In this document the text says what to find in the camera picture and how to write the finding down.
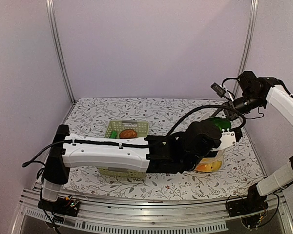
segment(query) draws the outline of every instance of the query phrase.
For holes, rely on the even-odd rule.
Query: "yellow object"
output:
[[[197,165],[195,170],[200,172],[215,172],[219,170],[222,163],[222,161],[216,161],[212,163],[200,163],[199,165]]]

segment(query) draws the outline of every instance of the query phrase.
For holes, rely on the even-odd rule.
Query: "white wall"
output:
[[[293,1],[259,1],[247,70],[281,79],[293,93]],[[264,112],[265,118],[248,121],[247,130],[271,174],[293,154],[293,128],[273,107]],[[285,195],[293,216],[293,189]]]
[[[250,0],[58,0],[76,98],[219,98],[238,72]]]
[[[45,1],[0,1],[0,234],[6,234],[37,166],[21,164],[50,143],[69,109]]]

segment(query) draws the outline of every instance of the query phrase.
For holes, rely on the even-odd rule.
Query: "floral pattern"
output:
[[[174,123],[191,109],[220,104],[221,101],[149,98],[82,98],[74,107],[66,124],[71,132],[90,137],[104,137],[110,120],[145,120],[151,135],[164,135]],[[177,131],[213,109],[203,109],[189,116]],[[68,190],[114,197],[152,200],[197,200],[245,195],[247,188],[260,181],[263,172],[244,134],[224,153],[220,170],[213,173],[147,174],[146,178],[102,175],[95,167],[72,168]]]

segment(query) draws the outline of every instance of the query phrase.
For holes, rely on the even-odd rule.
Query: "beige plastic basket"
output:
[[[107,127],[104,138],[109,138],[113,131],[117,131],[117,139],[119,133],[125,129],[133,129],[137,132],[137,137],[147,137],[149,131],[149,123],[146,121],[131,121],[131,120],[111,120]],[[120,169],[120,168],[98,168],[103,175],[122,176],[131,178],[143,178],[146,176],[145,172],[138,172],[134,170]]]

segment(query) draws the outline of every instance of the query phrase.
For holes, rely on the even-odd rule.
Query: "vertical metal post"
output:
[[[47,11],[48,11],[48,16],[49,16],[49,22],[50,22],[50,27],[51,27],[51,34],[53,38],[53,43],[55,47],[55,51],[57,52],[57,57],[58,57],[58,62],[62,74],[62,78],[64,81],[64,85],[69,97],[69,100],[72,104],[74,104],[75,98],[73,94],[73,90],[67,75],[67,70],[64,62],[64,57],[61,49],[61,44],[60,44],[60,39],[59,39],[59,33],[57,29],[57,24],[55,20],[55,13],[54,13],[54,7],[53,7],[53,0],[46,0],[46,5],[47,5]]]
[[[246,62],[248,60],[248,56],[249,56],[249,52],[250,52],[250,48],[251,48],[251,41],[253,38],[254,29],[255,29],[257,8],[258,8],[258,0],[252,0],[248,31],[247,31],[245,44],[244,44],[244,50],[243,50],[243,54],[242,54],[242,58],[241,58],[241,62],[240,62],[238,75],[240,75],[244,71],[244,69],[246,67]],[[239,84],[238,84],[238,82],[236,82],[234,85],[234,88],[233,88],[233,93],[234,93],[234,95],[237,96],[238,92],[239,92]]]

